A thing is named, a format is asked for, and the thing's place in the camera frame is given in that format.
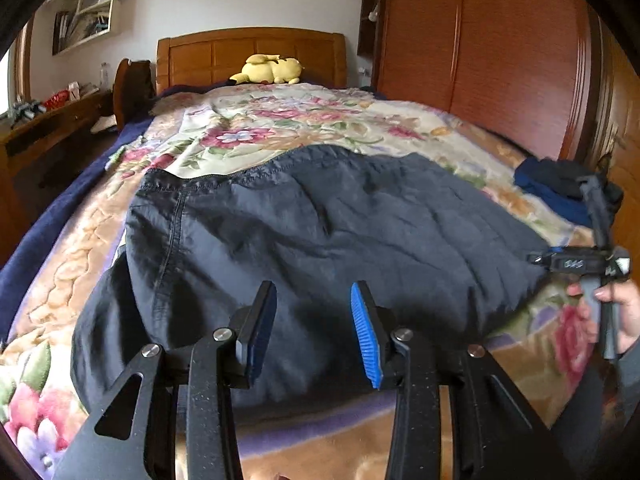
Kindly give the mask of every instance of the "wooden desk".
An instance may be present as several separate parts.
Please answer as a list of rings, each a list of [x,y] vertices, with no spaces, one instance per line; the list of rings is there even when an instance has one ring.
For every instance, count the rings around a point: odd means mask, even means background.
[[[13,130],[0,130],[0,267],[31,226],[12,179],[71,134],[113,113],[111,91],[72,101]]]

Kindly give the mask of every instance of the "headboard panel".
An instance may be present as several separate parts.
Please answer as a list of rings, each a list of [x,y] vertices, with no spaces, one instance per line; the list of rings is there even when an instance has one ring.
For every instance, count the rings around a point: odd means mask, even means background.
[[[326,86],[347,83],[344,36],[305,28],[223,28],[158,41],[156,89],[206,86],[242,70],[253,54],[295,57],[303,77]]]

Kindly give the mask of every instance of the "human hand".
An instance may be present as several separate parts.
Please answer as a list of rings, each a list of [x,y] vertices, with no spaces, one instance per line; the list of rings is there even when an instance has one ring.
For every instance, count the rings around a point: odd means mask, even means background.
[[[569,296],[582,294],[580,283],[572,283],[566,289]],[[640,337],[640,289],[635,282],[613,283],[594,292],[599,301],[615,301],[620,304],[620,330],[618,332],[618,351],[623,354]],[[577,308],[589,342],[598,340],[598,325],[591,319],[591,309],[584,298],[580,298]]]

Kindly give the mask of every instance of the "quilted blanket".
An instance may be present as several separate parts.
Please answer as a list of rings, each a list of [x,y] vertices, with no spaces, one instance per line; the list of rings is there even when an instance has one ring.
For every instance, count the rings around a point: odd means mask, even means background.
[[[322,143],[365,155],[419,153],[471,182],[551,245],[591,243],[588,230],[513,185],[523,160],[518,150],[423,105],[381,101],[356,89],[245,85],[178,93],[152,113],[148,130],[111,158],[105,177],[67,223],[0,356],[0,422],[46,479],[86,418],[69,378],[75,320],[124,239],[127,205],[148,168],[183,178],[229,174]],[[564,408],[590,354],[564,286],[550,282],[486,341],[547,424]],[[392,396],[371,394],[331,412],[240,428],[244,476],[383,478],[393,409]],[[443,441],[450,450],[450,428]],[[178,440],[178,478],[186,477],[184,457]]]

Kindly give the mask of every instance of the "clear bottle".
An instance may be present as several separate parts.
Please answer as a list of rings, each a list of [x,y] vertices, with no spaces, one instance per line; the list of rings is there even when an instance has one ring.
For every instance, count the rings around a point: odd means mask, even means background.
[[[108,65],[104,62],[100,66],[100,90],[109,90],[109,71],[107,70]]]

